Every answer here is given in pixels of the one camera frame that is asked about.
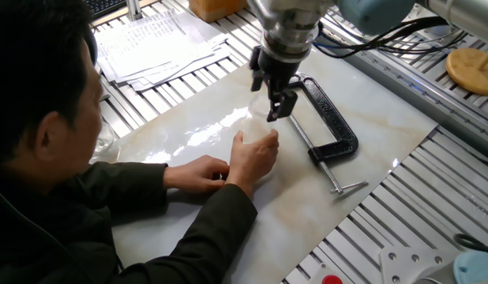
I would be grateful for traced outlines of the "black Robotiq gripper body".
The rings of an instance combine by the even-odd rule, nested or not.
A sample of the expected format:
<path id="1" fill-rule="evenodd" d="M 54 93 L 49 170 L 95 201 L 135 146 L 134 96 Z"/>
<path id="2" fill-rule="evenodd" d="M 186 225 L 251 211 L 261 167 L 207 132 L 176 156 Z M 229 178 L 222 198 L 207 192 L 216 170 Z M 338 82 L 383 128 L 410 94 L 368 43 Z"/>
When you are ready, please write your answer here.
<path id="1" fill-rule="evenodd" d="M 280 93 L 288 87 L 290 79 L 296 74 L 299 62 L 282 62 L 262 50 L 258 56 L 258 65 L 264 73 L 268 92 Z"/>

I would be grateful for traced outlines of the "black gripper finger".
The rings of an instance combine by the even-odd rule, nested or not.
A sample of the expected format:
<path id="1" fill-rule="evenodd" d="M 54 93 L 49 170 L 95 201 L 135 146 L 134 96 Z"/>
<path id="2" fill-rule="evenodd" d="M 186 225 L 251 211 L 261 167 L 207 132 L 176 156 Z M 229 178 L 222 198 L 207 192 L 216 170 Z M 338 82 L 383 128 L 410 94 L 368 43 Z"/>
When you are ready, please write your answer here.
<path id="1" fill-rule="evenodd" d="M 295 91 L 287 88 L 281 92 L 269 91 L 268 98 L 270 102 L 270 111 L 268 112 L 266 121 L 273 122 L 291 115 L 297 102 L 298 95 Z"/>
<path id="2" fill-rule="evenodd" d="M 249 62 L 249 69 L 252 71 L 251 92 L 259 91 L 264 80 L 264 72 L 258 62 L 260 54 L 261 46 L 255 46 Z"/>

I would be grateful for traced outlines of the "person left hand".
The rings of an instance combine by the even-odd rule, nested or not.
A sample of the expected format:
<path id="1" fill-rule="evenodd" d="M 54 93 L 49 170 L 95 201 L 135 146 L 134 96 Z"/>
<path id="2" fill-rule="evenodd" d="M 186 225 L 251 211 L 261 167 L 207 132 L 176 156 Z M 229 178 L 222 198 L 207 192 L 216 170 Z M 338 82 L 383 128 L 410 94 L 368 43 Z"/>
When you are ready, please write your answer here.
<path id="1" fill-rule="evenodd" d="M 203 155 L 181 166 L 167 166 L 163 172 L 163 188 L 209 194 L 224 186 L 229 169 L 225 161 Z"/>

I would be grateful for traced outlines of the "person right hand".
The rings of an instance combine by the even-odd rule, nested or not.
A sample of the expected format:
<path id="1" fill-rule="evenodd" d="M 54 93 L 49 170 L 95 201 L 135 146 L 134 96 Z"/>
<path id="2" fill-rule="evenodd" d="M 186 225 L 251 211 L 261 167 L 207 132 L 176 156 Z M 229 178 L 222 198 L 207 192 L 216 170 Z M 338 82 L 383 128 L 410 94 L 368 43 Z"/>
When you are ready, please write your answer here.
<path id="1" fill-rule="evenodd" d="M 238 186 L 251 197 L 253 186 L 272 170 L 276 162 L 279 133 L 273 129 L 251 144 L 245 144 L 243 138 L 243 131 L 238 131 L 234 137 L 226 183 Z"/>

